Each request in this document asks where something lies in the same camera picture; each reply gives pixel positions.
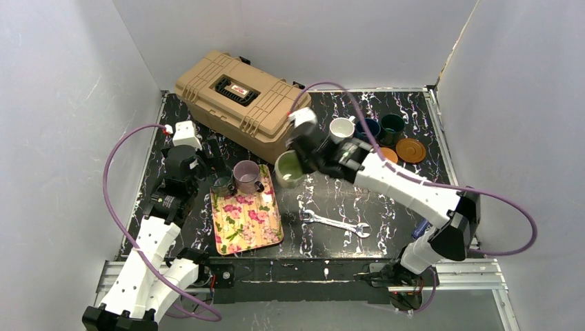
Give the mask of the lilac mug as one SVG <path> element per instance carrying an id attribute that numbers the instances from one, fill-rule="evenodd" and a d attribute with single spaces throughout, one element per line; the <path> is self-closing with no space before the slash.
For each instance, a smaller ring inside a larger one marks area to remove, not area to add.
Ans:
<path id="1" fill-rule="evenodd" d="M 250 160 L 240 161 L 233 168 L 233 176 L 238 190 L 244 194 L 263 192 L 264 185 L 261 182 L 260 167 Z"/>

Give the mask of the pale green mug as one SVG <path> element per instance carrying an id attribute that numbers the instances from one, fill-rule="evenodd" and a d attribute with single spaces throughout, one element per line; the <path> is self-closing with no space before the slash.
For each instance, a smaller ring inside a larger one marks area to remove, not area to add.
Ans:
<path id="1" fill-rule="evenodd" d="M 294 150 L 281 154 L 275 162 L 275 174 L 278 184 L 283 188 L 297 187 L 305 174 Z"/>

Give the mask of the white mug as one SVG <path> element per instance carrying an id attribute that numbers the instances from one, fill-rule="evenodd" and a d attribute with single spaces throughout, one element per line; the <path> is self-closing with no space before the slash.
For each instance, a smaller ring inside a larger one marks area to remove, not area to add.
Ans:
<path id="1" fill-rule="evenodd" d="M 355 133 L 355 117 L 338 117 L 333 119 L 328 126 L 328 136 L 334 143 L 352 138 Z"/>

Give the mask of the navy blue mug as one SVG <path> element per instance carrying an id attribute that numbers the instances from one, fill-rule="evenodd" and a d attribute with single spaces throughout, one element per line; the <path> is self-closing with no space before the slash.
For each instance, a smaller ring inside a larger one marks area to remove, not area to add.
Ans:
<path id="1" fill-rule="evenodd" d="M 363 126 L 359 119 L 356 120 L 354 137 L 362 141 L 369 142 L 369 138 L 366 134 L 367 128 L 370 131 L 371 135 L 374 137 L 374 139 L 377 139 L 381 132 L 381 127 L 378 124 L 378 122 L 374 119 L 365 118 L 365 123 L 366 125 Z"/>

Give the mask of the dark teal mug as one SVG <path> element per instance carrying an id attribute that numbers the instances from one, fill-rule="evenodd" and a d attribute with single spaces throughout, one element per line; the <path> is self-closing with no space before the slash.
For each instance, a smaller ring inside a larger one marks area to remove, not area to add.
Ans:
<path id="1" fill-rule="evenodd" d="M 381 132 L 379 143 L 383 146 L 393 147 L 403 137 L 405 122 L 397 114 L 387 114 L 379 120 Z"/>

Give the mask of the ringed orange wooden coaster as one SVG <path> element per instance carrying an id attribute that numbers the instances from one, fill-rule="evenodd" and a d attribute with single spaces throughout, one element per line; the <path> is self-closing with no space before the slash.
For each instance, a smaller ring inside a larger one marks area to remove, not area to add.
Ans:
<path id="1" fill-rule="evenodd" d="M 426 158 L 426 147 L 416 139 L 400 139 L 396 146 L 397 156 L 406 163 L 419 163 Z"/>

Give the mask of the dark grey mug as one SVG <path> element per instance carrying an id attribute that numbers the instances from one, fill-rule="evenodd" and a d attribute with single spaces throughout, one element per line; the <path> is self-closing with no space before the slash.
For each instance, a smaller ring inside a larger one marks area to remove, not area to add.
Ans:
<path id="1" fill-rule="evenodd" d="M 210 190 L 216 197 L 231 197 L 237 193 L 235 181 L 231 176 L 212 177 L 208 181 Z"/>

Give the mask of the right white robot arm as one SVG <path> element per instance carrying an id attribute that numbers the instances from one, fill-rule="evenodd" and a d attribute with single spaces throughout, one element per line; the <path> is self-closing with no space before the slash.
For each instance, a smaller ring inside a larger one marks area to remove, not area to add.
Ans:
<path id="1" fill-rule="evenodd" d="M 479 219 L 476 194 L 436 188 L 388 163 L 371 144 L 356 138 L 334 142 L 311 122 L 295 125 L 288 146 L 296 152 L 304 172 L 320 172 L 390 197 L 430 223 L 428 232 L 401 251 L 397 260 L 401 269 L 418 275 L 438 261 L 467 258 Z"/>

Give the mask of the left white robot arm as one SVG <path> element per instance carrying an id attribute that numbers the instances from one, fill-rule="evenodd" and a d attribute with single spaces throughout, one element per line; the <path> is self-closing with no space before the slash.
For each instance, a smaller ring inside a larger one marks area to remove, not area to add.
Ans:
<path id="1" fill-rule="evenodd" d="M 197 136 L 175 134 L 163 149 L 166 172 L 152 191 L 139 234 L 115 283 L 97 307 L 87 307 L 87 330 L 157 330 L 179 293 L 197 280 L 206 254 L 183 249 L 165 274 L 165 254 L 195 206 L 206 155 Z"/>

